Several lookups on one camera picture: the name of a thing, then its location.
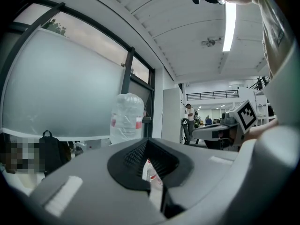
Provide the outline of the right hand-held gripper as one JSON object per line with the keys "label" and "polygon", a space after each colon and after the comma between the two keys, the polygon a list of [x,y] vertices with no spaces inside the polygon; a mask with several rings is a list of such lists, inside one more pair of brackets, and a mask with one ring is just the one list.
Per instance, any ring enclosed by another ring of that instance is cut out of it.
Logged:
{"label": "right hand-held gripper", "polygon": [[218,124],[207,125],[192,132],[194,139],[202,139],[208,149],[240,151],[246,133],[254,126],[257,116],[249,100],[222,113]]}

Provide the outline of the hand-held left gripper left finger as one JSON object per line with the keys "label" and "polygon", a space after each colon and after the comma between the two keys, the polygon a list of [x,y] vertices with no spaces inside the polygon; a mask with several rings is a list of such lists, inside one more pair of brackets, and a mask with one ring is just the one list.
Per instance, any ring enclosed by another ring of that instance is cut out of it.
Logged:
{"label": "hand-held left gripper left finger", "polygon": [[87,151],[48,175],[30,199],[62,223],[164,223],[147,192],[126,189],[109,174],[116,152],[140,139]]}

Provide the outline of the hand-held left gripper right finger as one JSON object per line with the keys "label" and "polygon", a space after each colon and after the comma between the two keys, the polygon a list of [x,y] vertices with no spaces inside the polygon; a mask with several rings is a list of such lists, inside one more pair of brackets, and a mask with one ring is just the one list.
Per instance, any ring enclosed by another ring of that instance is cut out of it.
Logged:
{"label": "hand-held left gripper right finger", "polygon": [[239,152],[149,139],[149,160],[162,182],[160,210],[149,211],[149,224],[194,224],[234,197],[244,177]]}

